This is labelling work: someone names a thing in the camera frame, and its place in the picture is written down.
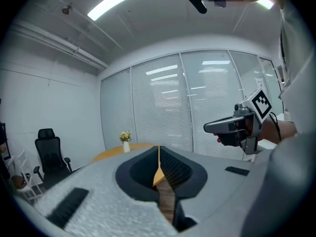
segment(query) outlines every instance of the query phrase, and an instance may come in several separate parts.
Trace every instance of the black cable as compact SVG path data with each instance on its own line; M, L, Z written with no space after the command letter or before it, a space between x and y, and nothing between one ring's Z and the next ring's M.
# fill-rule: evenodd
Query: black cable
M277 121L277 116L274 114L274 113L272 113L275 117L276 117L276 121L273 119L273 117L271 116L271 114L269 114L269 116L270 116L270 118L272 119L272 122L275 124L275 126L276 126L276 130L277 130L277 134L278 134L278 136L279 136L279 138L280 138L280 141L282 141L282 137L281 137L281 133L280 133L280 128L279 128L279 126L278 126L278 121Z

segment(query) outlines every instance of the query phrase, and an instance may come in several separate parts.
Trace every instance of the human arm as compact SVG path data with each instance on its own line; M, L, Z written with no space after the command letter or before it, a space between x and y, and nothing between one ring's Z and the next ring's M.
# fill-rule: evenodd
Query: human arm
M296 134L296 128L294 123L290 122L290 121L281 121L278 120L277 121L278 126L280 128L280 134L281 134L281 138L282 140L286 139L286 138L290 138L293 137ZM247 130L251 133L252 132L252 122L247 121L246 122L246 128ZM276 125L274 124L274 122L272 121L272 118L268 117L262 124L262 129L261 129L261 133L258 137L258 140L269 140L275 144L278 144L280 142L280 138L277 132L277 128Z
M5 151L6 151L6 146L5 146L5 144L3 143L2 145L0 145L0 153L5 153Z
M6 146L5 143L7 141L6 134L2 127L0 127L0 153L5 153Z

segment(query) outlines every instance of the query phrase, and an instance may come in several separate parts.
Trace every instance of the yellow flowers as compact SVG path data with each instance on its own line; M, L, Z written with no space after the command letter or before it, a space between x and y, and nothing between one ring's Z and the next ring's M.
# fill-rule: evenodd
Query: yellow flowers
M130 134L131 132L121 132L119 134L119 140L121 140L122 142L131 141L132 139L130 138Z

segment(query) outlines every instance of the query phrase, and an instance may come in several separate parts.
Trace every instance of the office chair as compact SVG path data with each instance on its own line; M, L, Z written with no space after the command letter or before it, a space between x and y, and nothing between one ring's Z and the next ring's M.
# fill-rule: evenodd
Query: office chair
M70 175L72 172L70 159L67 157L64 158L68 165L68 169L61 156L60 138L55 137L54 131L51 128L39 130L35 146L39 153L44 178L42 178L39 172L40 166L36 166L33 173L39 175L45 189L48 190L53 185Z

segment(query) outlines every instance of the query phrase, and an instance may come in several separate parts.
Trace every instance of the white wall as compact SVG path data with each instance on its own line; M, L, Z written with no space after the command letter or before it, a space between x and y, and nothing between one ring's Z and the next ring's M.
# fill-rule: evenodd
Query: white wall
M41 167L34 143L41 128L53 128L60 137L73 170L104 151L96 74L50 47L9 37L0 53L0 120L6 123L10 153L25 149L31 167Z
M100 73L98 78L103 80L104 78L113 75L120 70L126 69L131 65L135 65L161 55L188 50L201 50L204 48L238 50L271 58L271 52L266 46L248 39L229 35L204 34L186 36L167 39L142 47L139 46L139 42L142 42L142 40L137 39L134 44L136 48L130 46L124 54L121 54L120 57L113 61L105 71Z

